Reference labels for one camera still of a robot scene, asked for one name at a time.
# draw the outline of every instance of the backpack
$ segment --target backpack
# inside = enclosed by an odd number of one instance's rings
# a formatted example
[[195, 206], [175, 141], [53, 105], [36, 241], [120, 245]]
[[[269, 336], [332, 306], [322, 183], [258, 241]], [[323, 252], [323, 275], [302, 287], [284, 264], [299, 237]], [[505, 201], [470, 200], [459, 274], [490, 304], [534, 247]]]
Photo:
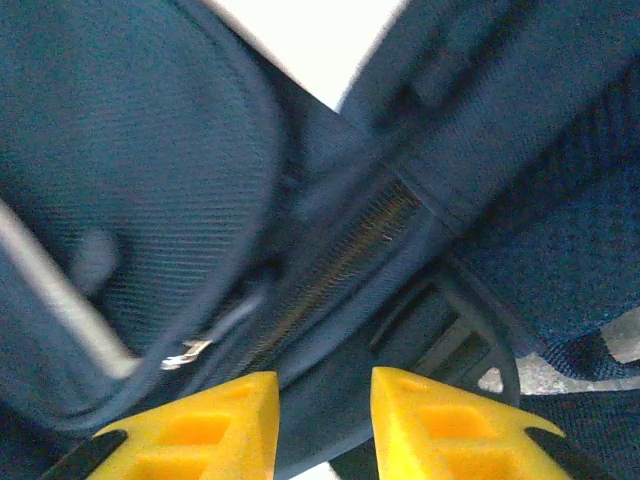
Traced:
[[[0, 399], [52, 458], [258, 370], [278, 478], [371, 437], [375, 365], [640, 372], [599, 330], [640, 304], [635, 2], [414, 0], [340, 113], [194, 0], [1, 8]], [[626, 402], [630, 476], [638, 393], [572, 398], [522, 403], [602, 452], [567, 405]]]

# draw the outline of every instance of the zipper pull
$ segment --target zipper pull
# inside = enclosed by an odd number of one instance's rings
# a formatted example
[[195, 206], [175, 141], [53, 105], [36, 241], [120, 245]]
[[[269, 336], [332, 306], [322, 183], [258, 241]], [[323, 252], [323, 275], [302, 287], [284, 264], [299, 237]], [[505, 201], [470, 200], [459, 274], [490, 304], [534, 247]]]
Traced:
[[269, 297], [275, 275], [270, 270], [261, 272], [255, 282], [251, 282], [251, 290], [235, 307], [218, 318], [213, 327], [204, 332], [200, 339], [182, 342], [188, 350], [182, 355], [167, 357], [162, 361], [160, 370], [177, 370], [182, 365], [195, 362], [198, 356], [209, 346], [218, 343], [241, 322], [250, 318]]

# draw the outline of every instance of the metal zipper teeth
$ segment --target metal zipper teeth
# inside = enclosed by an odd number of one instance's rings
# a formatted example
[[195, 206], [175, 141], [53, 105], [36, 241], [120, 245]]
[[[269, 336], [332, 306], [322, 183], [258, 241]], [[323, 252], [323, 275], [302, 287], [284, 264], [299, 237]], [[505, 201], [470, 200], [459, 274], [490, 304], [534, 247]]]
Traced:
[[292, 301], [279, 308], [275, 332], [248, 353], [238, 371], [257, 370], [315, 312], [343, 292], [350, 279], [378, 261], [378, 254], [406, 231], [418, 205], [416, 197], [400, 182], [392, 183], [373, 200], [354, 222], [354, 228], [302, 279], [295, 294], [289, 296]]

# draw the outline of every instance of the navy blue backpack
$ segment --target navy blue backpack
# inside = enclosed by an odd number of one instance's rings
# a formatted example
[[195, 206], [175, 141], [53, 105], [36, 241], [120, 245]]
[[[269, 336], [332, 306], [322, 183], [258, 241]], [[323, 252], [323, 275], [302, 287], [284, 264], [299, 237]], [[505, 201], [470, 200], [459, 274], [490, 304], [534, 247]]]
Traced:
[[196, 0], [2, 1], [0, 52], [4, 478], [259, 370], [277, 478], [348, 470], [376, 365], [637, 477], [640, 391], [521, 398], [514, 362], [640, 374], [600, 333], [640, 305], [637, 2], [413, 0], [340, 113]]

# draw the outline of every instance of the yellow plastic piece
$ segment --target yellow plastic piece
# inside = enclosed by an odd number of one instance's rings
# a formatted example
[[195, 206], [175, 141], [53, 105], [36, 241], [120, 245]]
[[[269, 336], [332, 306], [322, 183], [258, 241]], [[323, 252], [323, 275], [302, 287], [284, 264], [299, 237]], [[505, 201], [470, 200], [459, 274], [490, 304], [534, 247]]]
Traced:
[[373, 370], [381, 480], [570, 480], [525, 434], [540, 417], [395, 368]]
[[128, 439], [91, 480], [265, 480], [273, 478], [278, 381], [254, 373], [115, 422]]

